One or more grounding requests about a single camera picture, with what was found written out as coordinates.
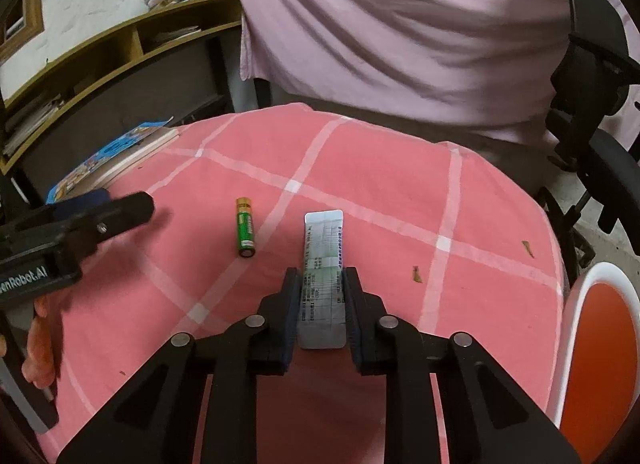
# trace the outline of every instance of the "green battery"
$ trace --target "green battery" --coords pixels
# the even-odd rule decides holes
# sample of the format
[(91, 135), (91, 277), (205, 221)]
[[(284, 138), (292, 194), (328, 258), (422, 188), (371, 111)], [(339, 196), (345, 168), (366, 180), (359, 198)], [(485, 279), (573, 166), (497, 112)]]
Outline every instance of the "green battery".
[(244, 258), (250, 258), (255, 254), (251, 199), (242, 197), (236, 200), (236, 215), (238, 216), (238, 254)]

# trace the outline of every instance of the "floor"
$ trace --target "floor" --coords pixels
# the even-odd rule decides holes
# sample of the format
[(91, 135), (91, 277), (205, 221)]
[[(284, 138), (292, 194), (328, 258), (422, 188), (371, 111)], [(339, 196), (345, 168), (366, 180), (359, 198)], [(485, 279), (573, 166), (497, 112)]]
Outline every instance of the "floor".
[[(548, 187), (564, 210), (577, 203), (584, 193), (584, 186), (575, 174), (562, 172), (548, 161), (545, 152), (535, 148), (489, 139), (455, 128), (436, 126), (312, 98), (293, 96), (274, 84), (271, 86), (271, 94), (274, 105), (300, 101), (315, 110), (335, 112), (369, 123), (380, 124), (431, 142), (443, 140), (456, 142), (478, 152), (530, 194), (535, 193), (541, 186)], [(597, 222), (601, 209), (602, 206), (599, 203), (594, 200), (589, 201), (576, 225), (596, 251), (593, 264), (602, 261), (615, 264), (625, 272), (636, 290), (640, 292), (640, 258), (635, 256), (620, 222), (616, 224), (610, 235), (600, 231)]]

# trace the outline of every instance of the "silver bolt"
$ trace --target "silver bolt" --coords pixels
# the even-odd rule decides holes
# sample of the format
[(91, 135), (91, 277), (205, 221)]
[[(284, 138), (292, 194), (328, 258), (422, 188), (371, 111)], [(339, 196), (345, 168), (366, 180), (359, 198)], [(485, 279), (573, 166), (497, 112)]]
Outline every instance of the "silver bolt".
[(398, 326), (398, 318), (395, 316), (383, 316), (378, 320), (380, 326), (385, 329), (395, 329)]
[(453, 336), (453, 341), (456, 345), (468, 347), (473, 343), (474, 339), (466, 332), (456, 332)]
[(191, 341), (191, 336), (189, 336), (186, 332), (178, 332), (174, 334), (171, 338), (171, 345), (174, 347), (183, 347), (189, 344)]
[(263, 326), (264, 321), (264, 316), (260, 316), (259, 314), (252, 314), (251, 316), (248, 316), (246, 320), (244, 320), (246, 325), (252, 328)]

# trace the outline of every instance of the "pink tablecloth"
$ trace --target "pink tablecloth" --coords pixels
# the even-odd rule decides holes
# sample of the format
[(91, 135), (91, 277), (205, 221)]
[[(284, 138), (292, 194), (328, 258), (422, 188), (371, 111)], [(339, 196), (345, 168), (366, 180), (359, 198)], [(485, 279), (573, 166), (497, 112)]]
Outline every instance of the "pink tablecloth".
[[(211, 335), (254, 313), (301, 265), (305, 213), (335, 208), (366, 291), (424, 332), (472, 333), (546, 407), (558, 246), (535, 202), (475, 153), (294, 104), (184, 127), (111, 188), (136, 190), (155, 199), (151, 223), (103, 245), (59, 300), (60, 423), (40, 439), (50, 460), (172, 333)], [(236, 253), (241, 196), (254, 204), (251, 259)], [(347, 349), (297, 349), (284, 378), (258, 380), (258, 460), (382, 462), (384, 401), (383, 379), (359, 377)]]

